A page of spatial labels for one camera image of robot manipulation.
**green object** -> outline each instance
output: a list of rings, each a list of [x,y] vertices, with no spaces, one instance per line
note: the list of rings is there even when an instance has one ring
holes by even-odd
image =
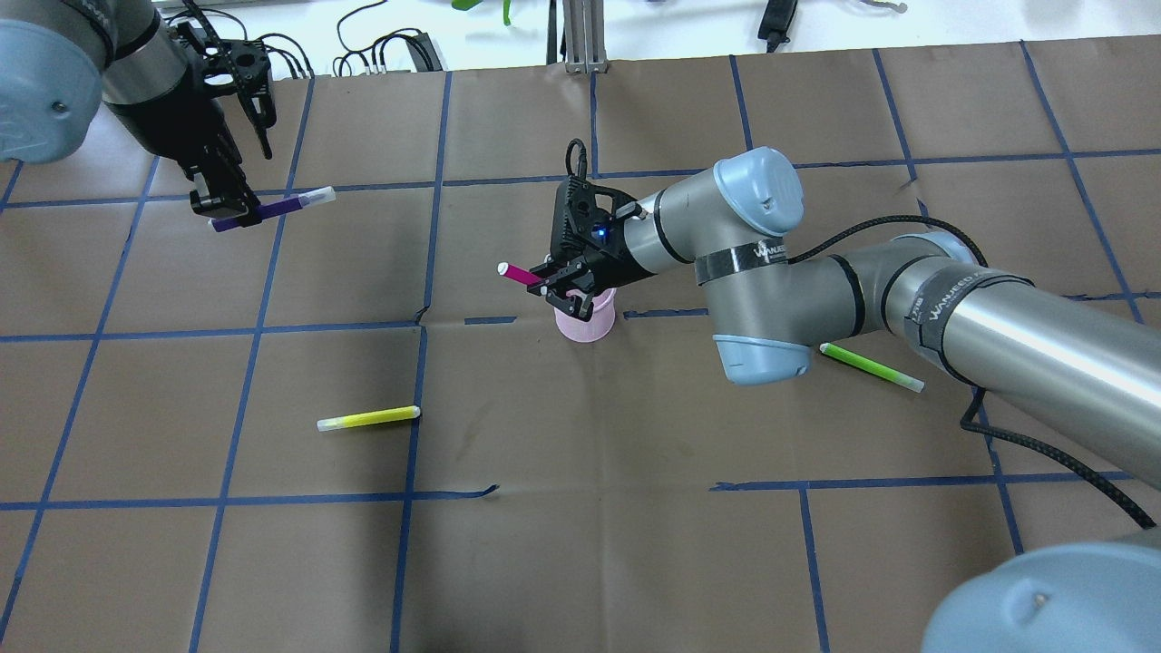
[[[484,0],[452,0],[452,8],[467,12]],[[512,26],[512,0],[504,0],[504,24]]]
[[[884,379],[886,381],[890,381],[896,386],[903,386],[904,388],[909,390],[915,390],[917,393],[923,392],[923,381],[915,379],[913,376],[908,376],[907,374],[903,374],[902,372],[899,372],[896,369],[892,369],[890,367],[887,367],[881,363],[875,363],[870,358],[864,358],[852,351],[846,351],[838,345],[831,343],[822,343],[821,345],[819,345],[819,351],[821,351],[823,356],[834,358],[835,360],[838,360],[841,363],[845,363],[851,367],[857,367],[866,372],[867,374],[874,374],[875,376],[879,376],[880,379]]]

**robotic arm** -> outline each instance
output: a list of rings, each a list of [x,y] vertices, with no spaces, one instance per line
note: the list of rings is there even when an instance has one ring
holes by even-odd
[[[769,148],[641,200],[594,186],[584,158],[580,145],[528,286],[565,314],[589,320],[605,289],[692,264],[735,383],[792,379],[814,345],[887,329],[1161,489],[1161,333],[983,267],[949,232],[792,264],[783,237],[802,218],[802,187]],[[924,651],[1154,651],[1159,588],[1161,529],[1039,550],[950,595]]]
[[[171,36],[149,0],[0,0],[0,159],[71,155],[103,94],[143,148],[178,162],[194,211],[257,224],[260,202],[215,98],[239,95],[269,158],[269,60],[203,24],[207,40],[188,23]],[[216,74],[233,84],[205,82]]]

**black connector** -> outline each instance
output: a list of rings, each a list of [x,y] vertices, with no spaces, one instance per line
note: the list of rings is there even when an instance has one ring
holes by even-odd
[[[766,12],[762,14],[762,23],[758,26],[758,38],[766,42],[766,52],[773,52],[789,41],[786,34],[791,29],[795,9],[798,0],[770,0],[766,3]]]
[[[432,43],[432,37],[426,31],[420,31],[414,36],[418,46],[423,48],[424,53],[427,55],[427,60],[424,60],[424,55],[419,52],[416,43],[408,41],[408,51],[411,52],[411,60],[416,64],[416,70],[427,69],[427,62],[432,63],[428,72],[444,70],[444,64],[439,60],[439,55],[435,52],[435,44]]]

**light blue joint cap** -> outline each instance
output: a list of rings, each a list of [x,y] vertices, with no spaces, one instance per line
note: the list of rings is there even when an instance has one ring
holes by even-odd
[[[1156,651],[1161,551],[1081,543],[1025,553],[939,605],[924,653]]]
[[[0,20],[0,160],[48,163],[85,142],[101,105],[101,73],[59,34]]]
[[[714,164],[714,181],[730,208],[756,230],[785,236],[802,222],[802,182],[785,155],[755,148]]]
[[[920,238],[922,241],[928,241],[935,243],[937,247],[944,251],[945,254],[960,263],[978,263],[975,257],[972,256],[972,250],[967,249],[967,245],[961,243],[959,238],[952,236],[946,231],[929,231],[926,234],[903,234],[902,236],[896,236],[892,241],[899,241],[900,238]]]
[[[794,343],[715,335],[726,378],[738,386],[760,386],[806,374],[810,347]]]

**white background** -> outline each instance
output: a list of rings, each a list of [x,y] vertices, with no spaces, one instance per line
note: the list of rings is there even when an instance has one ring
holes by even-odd
[[[216,3],[236,14],[251,36],[282,31],[298,40],[315,70],[330,73],[342,53],[334,23],[366,0],[262,0]],[[764,52],[757,40],[765,0],[606,0],[608,58],[662,59]],[[500,0],[469,12],[449,0],[391,0],[342,26],[352,46],[403,27],[432,35],[450,70],[532,66],[545,63],[548,0],[512,0],[512,27],[500,20]],[[173,10],[165,10],[168,15]],[[215,20],[224,37],[239,36]],[[954,43],[1043,41],[1087,36],[1161,34],[1161,0],[913,0],[897,14],[858,0],[799,0],[791,42],[783,51],[894,48]],[[289,44],[276,45],[290,49]],[[389,46],[391,67],[411,67],[403,43]],[[281,60],[275,77],[287,77]]]

